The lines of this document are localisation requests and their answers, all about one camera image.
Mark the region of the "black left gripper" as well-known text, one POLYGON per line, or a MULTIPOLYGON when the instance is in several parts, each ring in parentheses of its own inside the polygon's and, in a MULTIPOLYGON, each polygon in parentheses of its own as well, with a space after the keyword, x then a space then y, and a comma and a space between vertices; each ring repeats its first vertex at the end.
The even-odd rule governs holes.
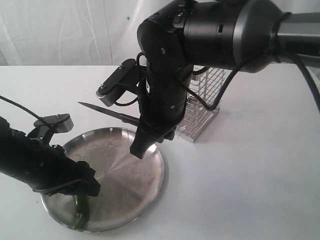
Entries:
POLYGON ((101 185, 86 161, 77 163, 60 151, 0 119, 0 172, 49 195, 97 197, 101 185))

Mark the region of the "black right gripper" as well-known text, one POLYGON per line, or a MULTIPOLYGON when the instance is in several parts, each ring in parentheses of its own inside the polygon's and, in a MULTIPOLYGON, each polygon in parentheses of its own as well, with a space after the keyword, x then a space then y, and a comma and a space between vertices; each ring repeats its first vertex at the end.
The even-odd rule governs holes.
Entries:
POLYGON ((130 153, 143 159, 150 146, 172 141, 186 112, 187 90, 193 66, 166 71, 155 65, 139 66, 137 87, 139 123, 130 153))

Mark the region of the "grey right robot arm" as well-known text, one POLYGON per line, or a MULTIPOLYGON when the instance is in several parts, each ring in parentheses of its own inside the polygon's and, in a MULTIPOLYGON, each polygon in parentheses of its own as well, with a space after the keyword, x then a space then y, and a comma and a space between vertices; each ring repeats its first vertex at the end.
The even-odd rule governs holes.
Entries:
POLYGON ((316 103, 320 93, 308 67, 320 65, 320 15, 281 11, 270 0, 174 0, 137 29, 146 77, 138 84, 139 124, 130 153, 142 158, 155 142, 172 139, 191 93, 194 66, 230 70, 212 104, 217 108, 238 72, 271 63, 295 64, 316 103))

